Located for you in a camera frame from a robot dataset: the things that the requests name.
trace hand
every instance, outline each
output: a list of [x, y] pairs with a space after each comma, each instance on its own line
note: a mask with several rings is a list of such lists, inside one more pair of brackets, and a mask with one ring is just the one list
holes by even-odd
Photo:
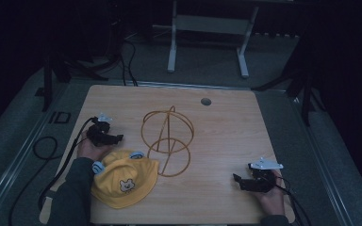
[[84, 131], [82, 133], [82, 141], [78, 144], [77, 157], [87, 157], [87, 158], [92, 159], [93, 161], [100, 161], [112, 149], [113, 149], [112, 145], [104, 145], [101, 147], [96, 147], [87, 138], [87, 131]]
[[[280, 186], [281, 185], [281, 175], [273, 170], [276, 177], [275, 183]], [[269, 192], [252, 192], [252, 194], [257, 197], [258, 201], [261, 204], [264, 212], [268, 215], [284, 215], [285, 208], [284, 208], [284, 193], [278, 187], [273, 187]]]

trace metal stand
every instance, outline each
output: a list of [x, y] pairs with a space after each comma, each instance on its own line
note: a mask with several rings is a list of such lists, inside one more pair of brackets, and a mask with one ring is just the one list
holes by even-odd
[[249, 73], [244, 53], [246, 51], [249, 38], [252, 34], [257, 12], [258, 7], [254, 7], [250, 20], [180, 15], [177, 14], [177, 1], [173, 0], [172, 45], [170, 47], [167, 71], [169, 73], [173, 73], [175, 71], [177, 30], [202, 31], [244, 36], [242, 45], [237, 48], [237, 56], [239, 60], [241, 76], [247, 78]]

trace wire sculpture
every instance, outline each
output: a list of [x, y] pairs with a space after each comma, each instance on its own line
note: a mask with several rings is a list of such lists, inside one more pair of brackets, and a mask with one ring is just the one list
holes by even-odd
[[[164, 121], [161, 125], [161, 130], [160, 130], [158, 139], [155, 142], [150, 144], [144, 135], [144, 128], [146, 127], [146, 124], [150, 119], [152, 119], [154, 116], [160, 116], [160, 115], [161, 116], [164, 115]], [[183, 122], [189, 128], [190, 138], [189, 138], [188, 142], [184, 142], [178, 138], [171, 136], [171, 131], [172, 131], [171, 130], [171, 121], [174, 121], [174, 119], [172, 119], [173, 117], [175, 117], [176, 119], [179, 119], [181, 122]], [[167, 155], [164, 166], [163, 166], [162, 170], [158, 173], [159, 175], [165, 176], [165, 177], [174, 177], [174, 176], [177, 176], [177, 175], [183, 173], [188, 168], [189, 163], [190, 163], [190, 150], [189, 150], [188, 146], [191, 144], [191, 142], [193, 140], [194, 133], [195, 132], [194, 132], [192, 122], [185, 115], [175, 112], [175, 106], [172, 106], [169, 110], [151, 111], [145, 115], [145, 117], [143, 118], [142, 127], [140, 128], [140, 135], [142, 137], [143, 142], [149, 147], [147, 157], [150, 156], [151, 152], [162, 153], [162, 154]], [[161, 145], [162, 142], [167, 143], [167, 149], [165, 147], [163, 148], [163, 146], [166, 146], [166, 145]], [[186, 166], [176, 173], [165, 173], [165, 170], [169, 164], [170, 157], [172, 156], [172, 154], [179, 153], [181, 151], [188, 152], [188, 162], [187, 162]]]

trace spherical wire frame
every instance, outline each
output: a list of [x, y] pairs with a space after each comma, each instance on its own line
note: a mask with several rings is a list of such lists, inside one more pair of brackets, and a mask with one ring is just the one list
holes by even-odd
[[[153, 117], [154, 115], [157, 115], [157, 114], [161, 114], [161, 113], [165, 113], [166, 114], [166, 118], [162, 124], [162, 127], [161, 127], [161, 130], [160, 130], [160, 135], [159, 135], [159, 139], [157, 141], [155, 141], [152, 145], [148, 144], [148, 142], [146, 141], [145, 137], [143, 136], [143, 128], [145, 126], [145, 123], [151, 118]], [[186, 144], [184, 143], [183, 141], [177, 139], [177, 138], [173, 138], [173, 137], [170, 137], [170, 116], [174, 116], [176, 117], [177, 119], [179, 119], [180, 121], [182, 121], [190, 130], [191, 132], [191, 138], [189, 140], [189, 142]], [[164, 128], [167, 124], [167, 137], [162, 137], [163, 136], [163, 131], [164, 131]], [[165, 176], [165, 177], [174, 177], [174, 176], [177, 176], [179, 174], [181, 174], [182, 172], [184, 172], [188, 166], [189, 166], [189, 163], [190, 163], [190, 150], [188, 148], [188, 146], [191, 144], [192, 140], [193, 140], [193, 137], [194, 137], [194, 128], [193, 128], [193, 124], [192, 122], [183, 114], [181, 113], [178, 113], [178, 112], [175, 112], [175, 107], [172, 106], [170, 108], [170, 110], [167, 110], [167, 111], [151, 111], [149, 112], [148, 114], [146, 114], [144, 117], [143, 117], [143, 124], [142, 124], [142, 127], [140, 128], [140, 136], [142, 137], [142, 140], [143, 142], [149, 147], [149, 151], [148, 151], [148, 156], [150, 155], [150, 152], [151, 151], [154, 151], [154, 152], [157, 152], [157, 153], [166, 153], [168, 155], [167, 157], [167, 160], [166, 160], [166, 163], [163, 167], [163, 170], [161, 172], [159, 172], [158, 174], [161, 175], [161, 176]], [[159, 148], [160, 148], [160, 142], [163, 141], [163, 140], [167, 140], [168, 141], [168, 148], [169, 150], [167, 152], [164, 152], [164, 151], [160, 151]], [[175, 146], [175, 143], [176, 142], [179, 142], [181, 143], [184, 147], [183, 148], [180, 148], [180, 149], [177, 149], [177, 150], [174, 150], [174, 146]], [[188, 163], [187, 165], [181, 169], [181, 171], [177, 172], [176, 174], [165, 174], [164, 173], [164, 170], [166, 169], [168, 163], [169, 163], [169, 159], [170, 159], [170, 156], [173, 154], [173, 153], [178, 153], [180, 151], [183, 151], [183, 150], [187, 150], [188, 151]]]

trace small round hole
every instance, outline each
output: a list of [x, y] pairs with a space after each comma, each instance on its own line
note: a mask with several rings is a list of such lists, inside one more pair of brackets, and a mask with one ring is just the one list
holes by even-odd
[[211, 105], [211, 100], [208, 98], [202, 98], [201, 103], [202, 105]]

